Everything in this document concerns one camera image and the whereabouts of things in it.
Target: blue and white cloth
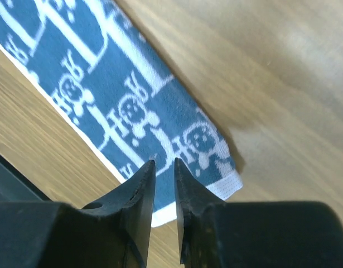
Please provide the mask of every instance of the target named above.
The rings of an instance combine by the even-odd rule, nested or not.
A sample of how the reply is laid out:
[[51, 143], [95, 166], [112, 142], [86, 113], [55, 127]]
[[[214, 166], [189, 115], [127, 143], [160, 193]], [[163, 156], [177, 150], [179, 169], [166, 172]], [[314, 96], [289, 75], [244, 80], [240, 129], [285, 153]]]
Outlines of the blue and white cloth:
[[0, 0], [0, 48], [121, 183], [155, 159], [154, 227], [176, 218], [175, 157], [223, 199], [241, 188], [223, 137], [111, 0]]

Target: black object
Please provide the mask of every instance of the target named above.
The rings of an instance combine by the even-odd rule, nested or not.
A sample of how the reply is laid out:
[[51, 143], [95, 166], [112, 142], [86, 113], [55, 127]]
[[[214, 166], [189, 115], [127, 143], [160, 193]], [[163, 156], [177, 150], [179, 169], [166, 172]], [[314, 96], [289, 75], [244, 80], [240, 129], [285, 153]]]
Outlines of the black object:
[[50, 200], [0, 155], [0, 201]]
[[0, 203], [0, 267], [146, 267], [155, 164], [78, 210]]
[[319, 202], [226, 203], [175, 160], [180, 260], [185, 268], [343, 268], [343, 227]]

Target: towel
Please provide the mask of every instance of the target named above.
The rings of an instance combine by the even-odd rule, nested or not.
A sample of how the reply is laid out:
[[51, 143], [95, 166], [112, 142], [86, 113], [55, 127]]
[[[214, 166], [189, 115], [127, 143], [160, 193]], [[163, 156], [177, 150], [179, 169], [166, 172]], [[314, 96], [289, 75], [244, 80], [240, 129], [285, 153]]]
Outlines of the towel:
[[153, 227], [176, 218], [175, 157], [222, 199], [241, 188], [224, 138], [114, 2], [0, 0], [0, 49], [121, 183], [156, 161]]

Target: tabletop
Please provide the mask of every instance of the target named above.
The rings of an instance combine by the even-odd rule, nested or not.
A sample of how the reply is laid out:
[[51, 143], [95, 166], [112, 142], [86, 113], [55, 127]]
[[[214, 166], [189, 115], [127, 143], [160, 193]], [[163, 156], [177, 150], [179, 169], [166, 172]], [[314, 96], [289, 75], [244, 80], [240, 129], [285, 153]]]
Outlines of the tabletop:
[[[343, 224], [343, 0], [119, 0], [226, 138], [230, 202], [319, 200]], [[0, 52], [0, 154], [82, 207], [117, 180]], [[175, 221], [148, 267], [179, 267]]]

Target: wooden table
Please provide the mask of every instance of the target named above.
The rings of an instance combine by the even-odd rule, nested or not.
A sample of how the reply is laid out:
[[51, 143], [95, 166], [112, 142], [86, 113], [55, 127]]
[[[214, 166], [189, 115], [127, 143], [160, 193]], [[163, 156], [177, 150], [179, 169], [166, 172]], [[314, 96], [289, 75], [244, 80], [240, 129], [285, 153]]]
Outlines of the wooden table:
[[[120, 0], [223, 135], [230, 201], [320, 200], [343, 223], [343, 0]], [[0, 153], [77, 207], [117, 180], [0, 52]], [[179, 267], [175, 222], [148, 267]]]

